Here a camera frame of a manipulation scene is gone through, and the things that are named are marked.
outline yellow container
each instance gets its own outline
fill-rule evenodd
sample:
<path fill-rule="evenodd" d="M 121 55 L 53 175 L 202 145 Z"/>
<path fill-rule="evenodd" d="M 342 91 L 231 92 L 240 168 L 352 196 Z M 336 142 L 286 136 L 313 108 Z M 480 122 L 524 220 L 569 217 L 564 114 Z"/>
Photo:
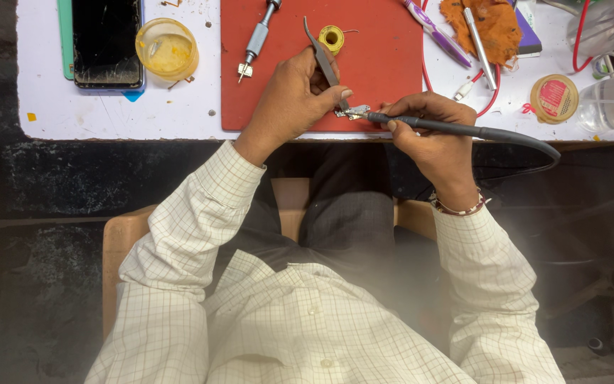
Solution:
<path fill-rule="evenodd" d="M 136 54 L 146 69 L 167 81 L 187 79 L 198 67 L 198 46 L 188 28 L 171 18 L 147 22 L 136 34 Z"/>

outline hand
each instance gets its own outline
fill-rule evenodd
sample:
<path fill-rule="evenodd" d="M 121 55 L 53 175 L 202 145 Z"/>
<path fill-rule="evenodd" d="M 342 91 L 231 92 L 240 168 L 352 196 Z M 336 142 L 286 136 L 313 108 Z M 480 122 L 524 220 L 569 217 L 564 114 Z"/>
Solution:
<path fill-rule="evenodd" d="M 384 102 L 382 107 L 380 112 L 388 116 L 414 116 L 465 125 L 475 125 L 477 118 L 471 107 L 433 92 L 405 96 L 394 104 Z M 398 120 L 382 128 L 391 130 L 394 144 L 416 162 L 421 173 L 435 186 L 444 206 L 462 211 L 478 203 L 471 164 L 472 137 L 414 130 Z"/>
<path fill-rule="evenodd" d="M 328 62 L 340 80 L 331 51 L 321 44 Z M 262 93 L 250 124 L 234 143 L 246 160 L 260 166 L 278 147 L 305 133 L 315 122 L 353 92 L 344 85 L 329 87 L 309 46 L 276 65 Z"/>

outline red silicone mat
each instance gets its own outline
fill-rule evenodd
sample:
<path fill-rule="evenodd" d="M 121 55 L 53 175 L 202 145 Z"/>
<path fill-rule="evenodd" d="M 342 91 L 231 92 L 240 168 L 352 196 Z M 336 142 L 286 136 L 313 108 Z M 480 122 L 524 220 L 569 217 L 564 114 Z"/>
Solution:
<path fill-rule="evenodd" d="M 248 40 L 266 10 L 263 0 L 222 0 L 223 129 L 245 128 L 276 63 L 310 44 L 303 16 L 314 37 L 326 25 L 360 31 L 345 34 L 345 45 L 336 56 L 340 83 L 354 91 L 348 99 L 351 107 L 367 104 L 375 111 L 383 101 L 422 91 L 423 30 L 401 0 L 284 0 L 269 20 L 269 35 L 252 62 L 252 78 L 238 84 L 238 64 L 245 59 Z M 432 39 L 426 41 L 434 44 Z M 328 113 L 311 130 L 361 132 L 379 126 Z"/>

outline wooden chair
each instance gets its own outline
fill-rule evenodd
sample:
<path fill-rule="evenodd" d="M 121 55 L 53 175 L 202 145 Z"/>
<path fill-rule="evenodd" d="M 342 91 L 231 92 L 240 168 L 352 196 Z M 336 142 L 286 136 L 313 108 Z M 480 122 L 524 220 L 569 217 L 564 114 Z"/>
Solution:
<path fill-rule="evenodd" d="M 274 188 L 281 233 L 295 241 L 300 223 L 309 204 L 308 178 L 271 179 Z M 148 217 L 156 205 L 121 214 L 108 220 L 103 232 L 103 337 L 108 336 L 115 322 L 117 304 L 115 285 L 121 282 L 117 270 L 134 243 L 148 233 Z M 396 201 L 394 224 L 436 240 L 432 207 L 414 200 Z"/>

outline black floor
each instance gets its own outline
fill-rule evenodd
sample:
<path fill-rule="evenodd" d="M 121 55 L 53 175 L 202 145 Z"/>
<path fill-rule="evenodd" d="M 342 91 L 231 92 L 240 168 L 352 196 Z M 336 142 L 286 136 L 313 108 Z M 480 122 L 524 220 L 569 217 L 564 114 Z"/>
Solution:
<path fill-rule="evenodd" d="M 0 0 L 0 383 L 80 383 L 101 346 L 103 225 L 162 201 L 219 144 L 38 142 L 23 135 L 13 6 Z M 432 188 L 414 164 L 394 146 L 386 149 L 396 195 L 427 198 Z M 546 159 L 478 144 L 474 163 L 479 184 L 494 197 L 490 211 L 538 272 L 543 308 L 614 265 L 614 147 L 567 152 L 554 170 L 500 180 L 483 179 Z M 540 332 L 551 346 L 607 339 L 609 304 L 589 301 L 540 321 Z"/>

